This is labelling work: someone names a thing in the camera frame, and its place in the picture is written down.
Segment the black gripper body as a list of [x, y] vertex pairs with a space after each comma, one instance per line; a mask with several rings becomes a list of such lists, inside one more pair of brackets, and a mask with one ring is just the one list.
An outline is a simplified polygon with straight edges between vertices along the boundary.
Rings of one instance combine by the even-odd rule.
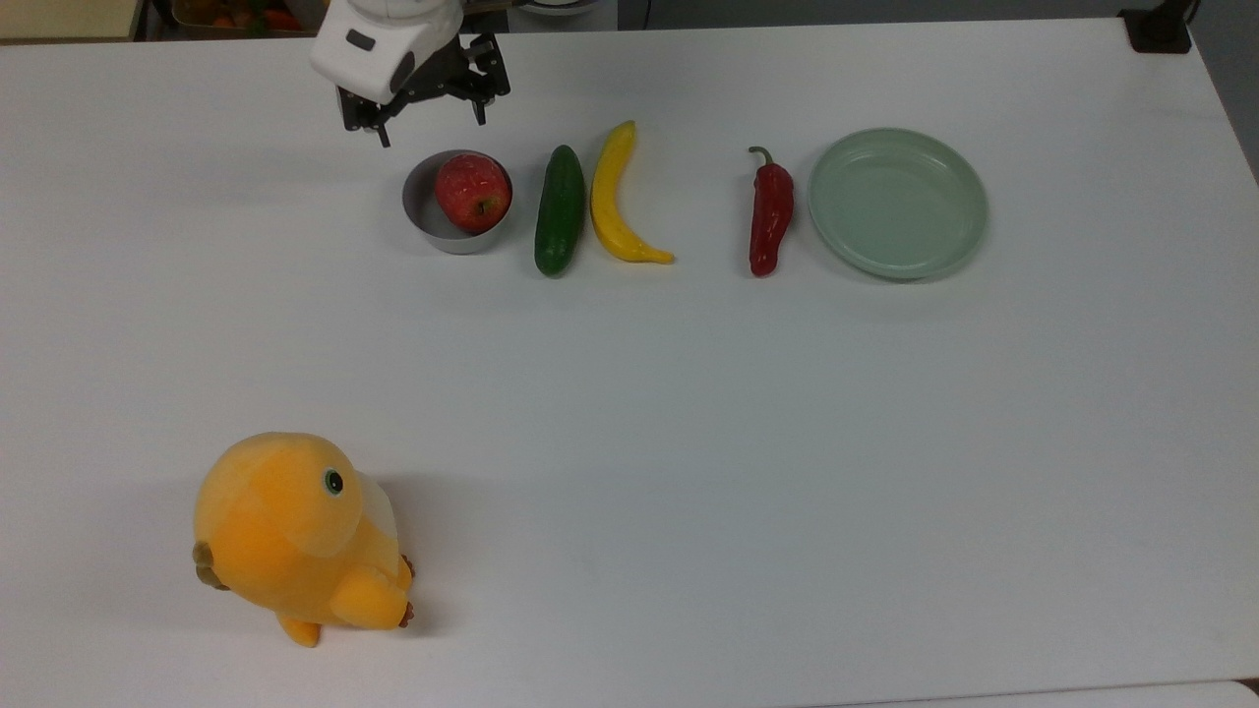
[[494, 103], [510, 89], [507, 63], [501, 54], [499, 37], [486, 31], [472, 37], [466, 47], [454, 37], [422, 63], [414, 53], [405, 53], [392, 69], [381, 97], [369, 97], [364, 88], [337, 84], [337, 107], [342, 128], [359, 134], [366, 131], [366, 118], [376, 112], [392, 120], [405, 106], [438, 100], [444, 94], [470, 103], [477, 94], [491, 94]]

